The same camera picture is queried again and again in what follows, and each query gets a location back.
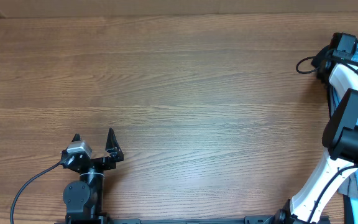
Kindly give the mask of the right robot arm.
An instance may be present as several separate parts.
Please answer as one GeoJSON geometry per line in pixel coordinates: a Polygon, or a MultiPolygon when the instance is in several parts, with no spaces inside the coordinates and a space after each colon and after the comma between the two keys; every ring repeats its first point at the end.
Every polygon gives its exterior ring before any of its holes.
{"type": "Polygon", "coordinates": [[[318,165],[302,189],[266,223],[328,223],[321,213],[342,183],[358,169],[358,39],[337,32],[311,64],[328,86],[330,120],[318,165]]]}

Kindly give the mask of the black garment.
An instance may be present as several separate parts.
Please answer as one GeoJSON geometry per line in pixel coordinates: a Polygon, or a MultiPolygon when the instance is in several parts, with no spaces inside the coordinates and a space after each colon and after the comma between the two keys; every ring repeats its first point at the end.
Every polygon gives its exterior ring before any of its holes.
{"type": "Polygon", "coordinates": [[[329,50],[329,46],[325,46],[323,49],[321,49],[313,58],[311,65],[314,66],[314,68],[318,69],[321,65],[321,62],[324,60],[327,52],[329,50]]]}

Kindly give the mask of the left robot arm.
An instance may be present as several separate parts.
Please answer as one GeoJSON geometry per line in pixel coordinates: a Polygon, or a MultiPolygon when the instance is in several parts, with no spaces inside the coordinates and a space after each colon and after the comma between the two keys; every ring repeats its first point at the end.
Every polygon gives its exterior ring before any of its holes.
{"type": "Polygon", "coordinates": [[[69,183],[63,191],[65,223],[112,223],[109,214],[103,212],[104,172],[124,160],[113,128],[108,131],[105,151],[107,156],[92,158],[91,147],[79,134],[62,151],[60,165],[79,174],[79,180],[69,183]]]}

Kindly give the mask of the grey folded trousers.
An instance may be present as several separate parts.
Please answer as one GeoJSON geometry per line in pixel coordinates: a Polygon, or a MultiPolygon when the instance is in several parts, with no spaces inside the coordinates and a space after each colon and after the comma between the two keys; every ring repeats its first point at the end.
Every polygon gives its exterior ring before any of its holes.
{"type": "Polygon", "coordinates": [[[351,174],[338,188],[338,192],[349,198],[358,199],[358,186],[355,173],[351,174]]]}

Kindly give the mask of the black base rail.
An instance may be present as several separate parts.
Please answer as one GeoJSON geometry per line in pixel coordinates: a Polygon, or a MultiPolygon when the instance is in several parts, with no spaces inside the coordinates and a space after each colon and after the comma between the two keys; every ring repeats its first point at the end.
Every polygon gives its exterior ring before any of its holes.
{"type": "Polygon", "coordinates": [[[107,221],[86,220],[86,221],[69,221],[68,223],[80,224],[271,224],[274,216],[247,216],[244,218],[216,218],[216,219],[182,219],[182,220],[140,220],[135,219],[115,219],[107,221]]]}

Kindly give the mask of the light blue garment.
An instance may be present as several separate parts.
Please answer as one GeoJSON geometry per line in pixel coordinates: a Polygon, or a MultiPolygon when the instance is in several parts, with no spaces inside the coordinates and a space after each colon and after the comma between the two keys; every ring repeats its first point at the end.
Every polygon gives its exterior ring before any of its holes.
{"type": "Polygon", "coordinates": [[[352,216],[355,224],[358,224],[358,198],[350,198],[352,216]]]}

